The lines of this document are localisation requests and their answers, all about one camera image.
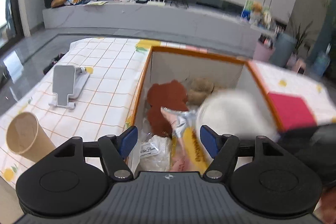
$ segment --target metal screw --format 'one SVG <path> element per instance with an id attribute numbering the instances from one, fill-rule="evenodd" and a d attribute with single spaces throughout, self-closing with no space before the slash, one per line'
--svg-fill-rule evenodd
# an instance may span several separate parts
<path id="1" fill-rule="evenodd" d="M 208 171 L 206 175 L 208 178 L 211 178 L 211 179 L 219 179 L 223 174 L 220 171 L 211 170 L 211 171 Z"/>
<path id="2" fill-rule="evenodd" d="M 131 175 L 131 173 L 127 170 L 118 170 L 114 172 L 114 176 L 118 179 L 126 179 Z"/>

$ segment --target black circular disc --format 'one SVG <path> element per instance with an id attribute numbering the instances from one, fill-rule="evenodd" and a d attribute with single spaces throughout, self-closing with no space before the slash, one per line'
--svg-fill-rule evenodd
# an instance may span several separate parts
<path id="1" fill-rule="evenodd" d="M 235 198 L 256 213 L 267 216 L 294 216 L 312 210 L 322 185 L 308 167 L 276 160 L 251 162 L 238 168 L 230 180 Z"/>
<path id="2" fill-rule="evenodd" d="M 62 217 L 101 201 L 108 190 L 106 175 L 92 165 L 66 160 L 49 166 L 37 163 L 19 177 L 16 193 L 21 207 L 40 216 Z"/>

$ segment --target white logo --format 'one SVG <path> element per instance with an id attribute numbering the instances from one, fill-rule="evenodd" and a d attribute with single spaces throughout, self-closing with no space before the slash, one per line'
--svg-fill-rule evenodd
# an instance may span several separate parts
<path id="1" fill-rule="evenodd" d="M 171 180 L 171 179 L 174 178 L 174 176 L 171 175 L 171 174 L 168 174 L 168 175 L 165 175 L 165 178 L 166 178 L 167 180 Z"/>

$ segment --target yellow snack package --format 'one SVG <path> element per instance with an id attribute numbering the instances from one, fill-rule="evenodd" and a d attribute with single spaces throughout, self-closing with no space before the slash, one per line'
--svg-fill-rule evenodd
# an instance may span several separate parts
<path id="1" fill-rule="evenodd" d="M 195 111 L 174 111 L 161 108 L 162 115 L 172 126 L 172 172 L 198 171 L 201 175 L 209 164 L 195 134 Z"/>

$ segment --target ribbed gray panel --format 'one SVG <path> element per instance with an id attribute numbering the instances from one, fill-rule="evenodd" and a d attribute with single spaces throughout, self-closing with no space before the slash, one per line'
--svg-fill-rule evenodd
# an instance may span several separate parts
<path id="1" fill-rule="evenodd" d="M 25 215 L 17 224 L 317 224 L 313 215 L 290 220 L 254 215 L 230 197 L 221 184 L 207 183 L 197 173 L 142 172 L 132 182 L 117 183 L 107 198 L 78 216 L 42 219 Z"/>

